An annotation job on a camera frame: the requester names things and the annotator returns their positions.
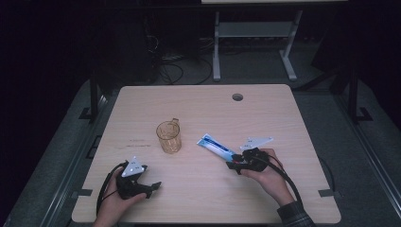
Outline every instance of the dark background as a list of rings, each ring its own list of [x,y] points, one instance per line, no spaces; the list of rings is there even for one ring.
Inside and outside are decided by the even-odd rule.
[[[0,224],[18,200],[79,87],[91,74],[100,75],[98,83],[104,93],[122,85],[150,84],[157,77],[158,59],[148,53],[147,28],[164,39],[165,45],[190,54],[197,54],[199,37],[213,35],[213,28],[205,25],[213,23],[212,10],[160,10],[144,27],[141,11],[102,9],[99,2],[0,3]],[[143,5],[152,1],[133,2]],[[359,77],[373,89],[399,128],[400,11],[391,0],[350,1],[338,13],[306,10],[297,35],[298,40],[314,37],[319,41],[329,26],[330,35],[323,40],[314,66],[329,71],[358,59]],[[200,15],[211,20],[199,20]],[[127,64],[127,60],[136,64]],[[122,73],[127,71],[139,71],[141,76]]]

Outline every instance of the person's left hand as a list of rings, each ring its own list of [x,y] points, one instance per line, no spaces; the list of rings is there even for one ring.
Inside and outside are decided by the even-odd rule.
[[[120,198],[120,195],[116,191],[117,185],[115,178],[122,170],[122,167],[118,168],[110,178],[107,189],[103,195],[104,200],[101,203],[94,223],[96,227],[111,227],[115,225],[132,205],[143,200],[147,196],[146,193],[141,193],[127,200]]]

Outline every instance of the gray carpet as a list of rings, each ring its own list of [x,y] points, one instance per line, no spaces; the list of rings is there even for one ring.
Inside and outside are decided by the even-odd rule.
[[[218,84],[285,83],[297,87],[317,77],[319,70],[310,66],[316,44],[296,44],[291,52],[297,81],[289,81],[276,51],[249,51],[221,56],[221,81]],[[202,56],[211,62],[211,54]],[[210,66],[204,61],[177,61],[184,71],[179,84],[195,84],[208,77]],[[168,69],[171,77],[179,72]],[[355,132],[355,125],[344,114],[343,96],[327,92],[327,80],[308,92],[294,93],[315,150],[328,164],[334,176],[342,219],[334,226],[401,226],[401,219],[376,177]],[[203,84],[214,84],[208,79]],[[158,79],[153,85],[165,84]],[[93,151],[96,137],[101,135],[113,109],[118,91],[101,102],[100,114],[93,124],[78,119],[83,108],[90,106],[89,83],[82,85],[59,130],[37,165],[20,199],[14,206],[6,226],[91,226],[70,220],[76,197],[89,166],[88,152]],[[359,106],[367,108],[374,121],[358,126],[386,167],[394,184],[401,183],[401,133],[381,110],[369,88],[361,84]],[[323,165],[327,181],[332,179]]]

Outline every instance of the person's right hand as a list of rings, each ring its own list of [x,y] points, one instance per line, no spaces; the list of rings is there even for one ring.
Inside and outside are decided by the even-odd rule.
[[[277,159],[275,152],[271,148],[262,148],[261,151],[265,151],[268,155]],[[280,165],[274,159],[270,158],[270,162],[281,168]],[[292,197],[288,190],[286,181],[280,174],[278,174],[274,169],[267,166],[262,172],[256,172],[249,169],[241,169],[241,174],[256,180],[262,188],[271,195],[280,206],[294,202],[295,199]]]

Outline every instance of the light wood surface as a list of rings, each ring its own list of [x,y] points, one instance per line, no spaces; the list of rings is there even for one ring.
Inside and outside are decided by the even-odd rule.
[[[234,101],[233,94],[242,94]],[[166,154],[156,128],[179,118],[183,146]],[[162,182],[149,200],[135,204],[122,221],[137,223],[280,223],[278,205],[251,179],[236,175],[223,159],[197,142],[209,133],[240,153],[247,137],[274,140],[305,210],[317,223],[336,223],[340,212],[292,92],[286,85],[125,87],[121,90],[73,212],[76,222],[96,218],[96,198],[107,174],[133,156],[148,165],[139,183]]]
[[[347,2],[348,0],[201,0],[203,4],[247,4],[247,3],[319,3]]]

